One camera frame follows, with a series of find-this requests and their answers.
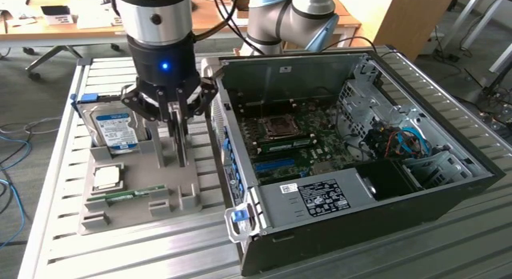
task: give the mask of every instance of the blue pcie slot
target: blue pcie slot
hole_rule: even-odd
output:
[[[256,172],[262,172],[262,171],[267,171],[267,170],[276,169],[280,167],[294,166],[294,164],[295,164],[294,159],[283,159],[279,161],[256,163],[255,164],[255,170],[256,170]]]

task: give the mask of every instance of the chair wheel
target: chair wheel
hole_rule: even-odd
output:
[[[114,50],[114,51],[120,51],[120,46],[118,45],[118,44],[111,44],[111,49]]]
[[[34,54],[35,54],[34,49],[32,49],[32,48],[27,48],[27,47],[23,48],[23,52],[24,52],[24,54],[27,54],[27,55],[34,55]]]
[[[39,81],[42,79],[42,75],[39,73],[30,73],[30,79],[32,81]]]

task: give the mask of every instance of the blue cable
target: blue cable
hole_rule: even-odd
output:
[[[404,148],[404,150],[406,150],[408,153],[412,153],[414,151],[411,150],[411,148],[408,147],[406,141],[403,140],[402,132],[398,134],[398,138],[399,138],[399,143],[400,143],[402,147]]]
[[[31,146],[31,142],[28,142],[28,141],[24,141],[24,140],[15,140],[15,139],[3,137],[2,135],[0,135],[0,139],[3,139],[3,140],[6,140],[6,141],[11,141],[11,142],[19,142],[19,143],[23,143],[23,144],[27,145],[27,149],[26,149],[26,153],[24,153],[24,155],[16,160],[16,162],[15,162],[14,164],[11,164],[11,165],[8,165],[7,167],[4,167],[4,168],[0,169],[0,170],[7,170],[8,168],[15,167],[15,165],[16,165],[18,163],[20,163],[20,162],[27,158],[27,156],[30,155],[30,152],[31,152],[31,150],[32,150],[32,146]]]
[[[427,155],[430,155],[431,154],[430,146],[428,146],[428,144],[426,142],[426,139],[422,136],[422,133],[416,130],[416,128],[414,128],[414,127],[404,127],[404,128],[402,128],[402,131],[407,131],[407,132],[411,132],[411,133],[415,134],[415,136],[418,137],[422,145],[426,147]]]
[[[0,246],[0,250],[2,248],[16,238],[16,236],[22,233],[22,230],[23,228],[26,227],[26,215],[23,213],[23,207],[22,207],[22,200],[19,198],[19,194],[18,194],[18,190],[15,188],[15,186],[12,186],[6,180],[0,179],[0,183],[6,184],[8,187],[11,187],[14,193],[15,193],[15,198],[16,198],[16,202],[18,202],[18,207],[19,207],[19,212],[22,213],[22,226],[18,230],[18,232],[15,233],[15,235],[2,244]]]

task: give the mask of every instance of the gray carpet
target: gray carpet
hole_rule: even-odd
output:
[[[446,32],[459,15],[459,11],[447,13],[440,23],[439,31]],[[476,76],[490,75],[487,69],[507,49],[512,41],[512,31],[496,24],[490,24],[484,33],[476,40],[471,51],[474,58],[463,57],[459,66],[468,68]],[[198,45],[198,53],[230,51],[240,46],[239,40],[211,40]],[[47,48],[36,48],[43,53]],[[78,48],[86,57],[108,58],[128,56],[124,52],[115,52],[108,45],[86,46]],[[44,117],[59,116],[67,102],[67,94],[74,76],[75,58],[67,53],[60,53],[51,62],[43,64],[36,71],[42,74],[43,80],[32,82],[27,78],[24,67],[35,59],[26,55],[22,48],[14,48],[11,55],[0,61],[0,125],[14,122],[31,122]],[[418,65],[432,76],[435,80],[456,72],[450,67],[428,57],[416,60]],[[442,86],[456,95],[468,92],[479,92],[479,86],[467,79],[467,74],[460,74],[444,80]],[[508,75],[503,86],[512,86],[512,75]],[[56,122],[42,126],[52,128]],[[26,134],[14,136],[24,139]],[[31,216],[38,207],[39,194],[46,177],[47,165],[50,162],[56,134],[36,135],[32,139],[34,150],[30,157],[15,168],[8,170],[12,181],[22,195],[26,210]],[[6,158],[18,148],[0,140],[0,158]],[[0,206],[4,206],[7,196],[0,198]],[[19,209],[15,201],[8,210],[0,215],[0,241],[4,241],[19,229]],[[16,241],[28,239],[31,222],[18,236]],[[26,246],[8,246],[0,250],[0,278],[16,278],[22,264]]]

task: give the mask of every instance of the hard drive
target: hard drive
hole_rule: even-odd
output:
[[[111,154],[123,154],[148,140],[143,117],[120,101],[119,96],[84,94],[76,109],[90,131],[94,145],[106,146]]]

